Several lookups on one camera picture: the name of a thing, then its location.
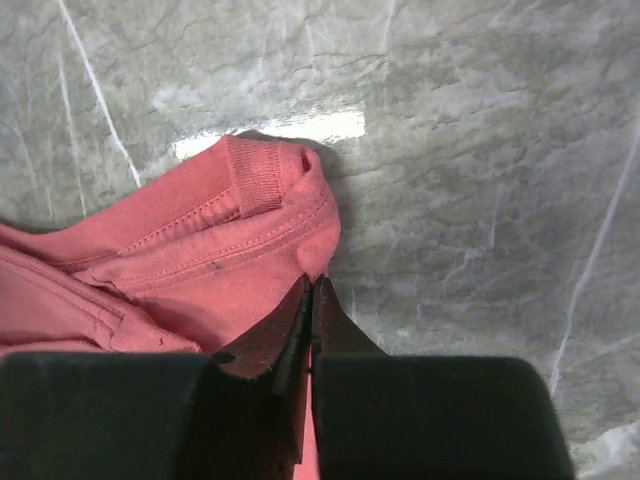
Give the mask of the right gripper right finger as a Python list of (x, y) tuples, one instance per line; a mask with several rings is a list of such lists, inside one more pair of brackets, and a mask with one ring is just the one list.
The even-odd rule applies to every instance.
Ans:
[(312, 372), (359, 372), (387, 359), (388, 355), (345, 312), (331, 280), (321, 276), (313, 290)]

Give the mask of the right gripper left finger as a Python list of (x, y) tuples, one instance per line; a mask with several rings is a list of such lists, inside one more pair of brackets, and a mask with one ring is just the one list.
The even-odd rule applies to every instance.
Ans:
[(293, 463), (303, 455), (310, 302), (302, 276), (271, 313), (212, 355), (225, 426), (246, 439), (264, 433)]

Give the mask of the red t shirt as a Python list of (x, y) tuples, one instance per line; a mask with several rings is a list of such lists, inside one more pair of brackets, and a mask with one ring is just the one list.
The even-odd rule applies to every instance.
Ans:
[(325, 274), (338, 208), (315, 150), (226, 136), (64, 230), (1, 229), (1, 351), (205, 353)]

